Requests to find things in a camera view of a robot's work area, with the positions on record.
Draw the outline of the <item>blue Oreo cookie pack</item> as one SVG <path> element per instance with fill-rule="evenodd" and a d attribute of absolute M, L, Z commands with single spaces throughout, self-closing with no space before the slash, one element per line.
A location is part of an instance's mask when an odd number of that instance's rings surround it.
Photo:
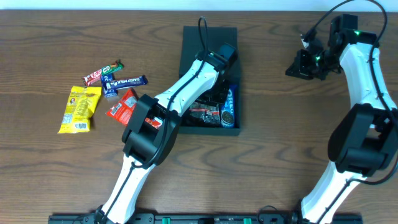
<path fill-rule="evenodd" d="M 220 119 L 221 127 L 231 129 L 235 124 L 235 90 L 237 85 L 231 84 L 228 88 L 228 94 L 225 103 L 221 107 Z"/>

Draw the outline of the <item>black snack packet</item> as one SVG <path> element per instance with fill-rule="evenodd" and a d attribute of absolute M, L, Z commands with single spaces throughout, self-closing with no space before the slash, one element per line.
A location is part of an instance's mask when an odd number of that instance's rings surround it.
<path fill-rule="evenodd" d="M 219 128 L 221 126 L 220 109 L 218 106 L 194 102 L 189 107 L 188 120 L 195 126 Z"/>

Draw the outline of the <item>dark green hinged gift box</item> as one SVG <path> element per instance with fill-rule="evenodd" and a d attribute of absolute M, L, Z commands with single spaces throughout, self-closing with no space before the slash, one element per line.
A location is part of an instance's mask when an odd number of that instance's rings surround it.
<path fill-rule="evenodd" d="M 209 49 L 217 51 L 223 44 L 227 43 L 234 48 L 238 47 L 238 30 L 235 27 L 209 27 Z M 202 49 L 198 28 L 185 26 L 183 28 L 182 53 L 180 57 L 180 67 L 178 76 L 182 77 L 192 66 L 195 55 Z M 234 128 L 205 128 L 198 126 L 186 126 L 182 124 L 179 129 L 180 134 L 202 134 L 211 136 L 237 136 L 241 132 L 241 61 L 237 60 L 230 68 L 227 81 L 231 85 L 236 85 L 234 91 Z"/>

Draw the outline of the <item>red snack packet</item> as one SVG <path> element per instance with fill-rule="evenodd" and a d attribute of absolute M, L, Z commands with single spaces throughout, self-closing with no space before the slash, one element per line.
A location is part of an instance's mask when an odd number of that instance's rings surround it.
<path fill-rule="evenodd" d="M 106 112 L 106 115 L 126 126 L 131 119 L 138 99 L 136 92 L 133 89 L 128 89 L 124 96 Z"/>

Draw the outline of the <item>purple Dairy Milk bar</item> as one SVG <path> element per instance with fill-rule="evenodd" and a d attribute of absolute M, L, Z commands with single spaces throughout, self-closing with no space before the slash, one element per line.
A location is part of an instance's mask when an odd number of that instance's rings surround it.
<path fill-rule="evenodd" d="M 120 80 L 113 80 L 110 82 L 111 88 L 114 90 L 120 90 L 125 88 L 131 88 L 135 86 L 146 85 L 148 80 L 145 75 L 136 78 L 125 78 Z"/>

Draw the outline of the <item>red KitKat bar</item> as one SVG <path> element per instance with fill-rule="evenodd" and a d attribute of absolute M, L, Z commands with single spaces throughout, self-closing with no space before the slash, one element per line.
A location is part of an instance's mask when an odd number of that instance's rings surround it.
<path fill-rule="evenodd" d="M 115 61 L 112 64 L 109 64 L 97 71 L 94 71 L 93 73 L 84 76 L 83 79 L 83 83 L 86 86 L 91 86 L 92 84 L 94 84 L 95 82 L 101 80 L 102 76 L 104 75 L 108 75 L 110 73 L 114 73 L 117 72 L 119 70 L 122 70 L 124 68 L 124 65 L 121 63 L 120 60 Z"/>

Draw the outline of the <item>yellow snack packet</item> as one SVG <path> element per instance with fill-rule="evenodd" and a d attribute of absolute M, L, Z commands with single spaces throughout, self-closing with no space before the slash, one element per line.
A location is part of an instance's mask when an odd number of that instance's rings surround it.
<path fill-rule="evenodd" d="M 100 87 L 73 86 L 67 101 L 59 134 L 86 133 L 101 97 Z"/>

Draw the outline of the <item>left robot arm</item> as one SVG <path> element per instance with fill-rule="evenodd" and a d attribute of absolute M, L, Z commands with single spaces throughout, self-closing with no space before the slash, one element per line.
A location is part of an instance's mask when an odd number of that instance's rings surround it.
<path fill-rule="evenodd" d="M 95 223 L 126 223 L 151 170 L 170 153 L 182 116 L 236 61 L 235 50 L 202 51 L 185 75 L 168 90 L 136 103 L 123 135 L 123 166 L 108 201 L 94 214 Z"/>

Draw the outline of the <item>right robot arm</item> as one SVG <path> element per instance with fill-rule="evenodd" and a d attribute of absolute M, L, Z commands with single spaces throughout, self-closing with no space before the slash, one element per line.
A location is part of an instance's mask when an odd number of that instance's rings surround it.
<path fill-rule="evenodd" d="M 368 177 L 385 169 L 397 151 L 397 106 L 381 72 L 377 35 L 359 30 L 357 16 L 349 14 L 332 20 L 327 49 L 316 33 L 311 28 L 301 36 L 304 48 L 285 74 L 324 80 L 344 72 L 351 108 L 329 138 L 326 170 L 290 223 L 332 223 L 354 188 L 370 184 Z"/>

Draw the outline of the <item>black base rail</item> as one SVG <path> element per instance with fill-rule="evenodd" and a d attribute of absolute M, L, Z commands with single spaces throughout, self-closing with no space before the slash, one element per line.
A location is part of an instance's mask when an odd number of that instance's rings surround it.
<path fill-rule="evenodd" d="M 48 224 L 90 224 L 95 216 L 86 215 L 51 215 Z M 130 224 L 286 224 L 292 223 L 288 214 L 266 212 L 260 215 L 156 215 L 137 213 L 128 221 Z"/>

